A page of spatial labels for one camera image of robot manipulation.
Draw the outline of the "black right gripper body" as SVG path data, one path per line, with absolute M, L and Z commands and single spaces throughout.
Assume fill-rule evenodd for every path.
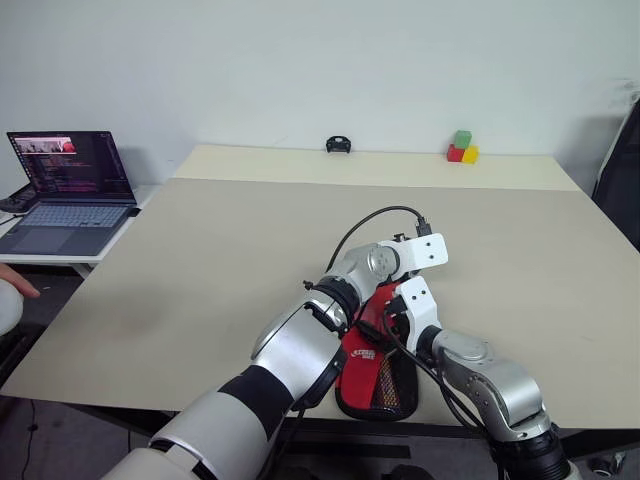
M 393 337 L 403 345 L 406 345 L 408 320 L 404 315 L 378 316 L 374 321 L 374 329 L 377 332 L 375 344 L 383 352 L 389 353 L 396 349 Z

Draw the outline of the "bystander bare hand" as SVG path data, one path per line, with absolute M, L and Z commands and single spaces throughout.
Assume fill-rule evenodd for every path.
M 3 263 L 0 264 L 0 278 L 11 284 L 24 297 L 38 298 L 40 296 L 40 292 L 27 279 Z

